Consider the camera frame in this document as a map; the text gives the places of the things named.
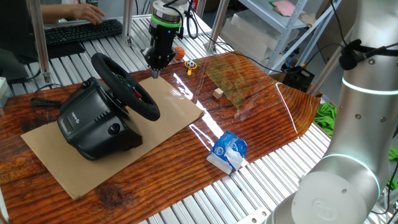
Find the person bare hand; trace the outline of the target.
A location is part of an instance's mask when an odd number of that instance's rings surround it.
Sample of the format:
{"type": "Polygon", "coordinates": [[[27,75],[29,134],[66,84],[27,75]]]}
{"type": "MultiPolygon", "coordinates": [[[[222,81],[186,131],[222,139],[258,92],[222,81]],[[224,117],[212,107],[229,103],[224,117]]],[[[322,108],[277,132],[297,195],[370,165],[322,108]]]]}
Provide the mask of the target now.
{"type": "Polygon", "coordinates": [[[98,7],[91,4],[72,5],[72,18],[85,20],[94,25],[102,23],[102,17],[105,13],[98,7]]]}

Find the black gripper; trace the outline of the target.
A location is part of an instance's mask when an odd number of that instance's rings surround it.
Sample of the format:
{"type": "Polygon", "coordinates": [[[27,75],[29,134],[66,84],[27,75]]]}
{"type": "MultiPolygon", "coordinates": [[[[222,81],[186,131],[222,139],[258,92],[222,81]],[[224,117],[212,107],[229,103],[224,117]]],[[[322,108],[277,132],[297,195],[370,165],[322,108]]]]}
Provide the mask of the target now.
{"type": "Polygon", "coordinates": [[[178,27],[149,26],[151,42],[148,50],[143,51],[143,56],[152,72],[152,78],[159,78],[161,71],[177,55],[172,44],[178,32],[178,27]],[[158,59],[157,69],[155,67],[156,59],[158,59]]]}

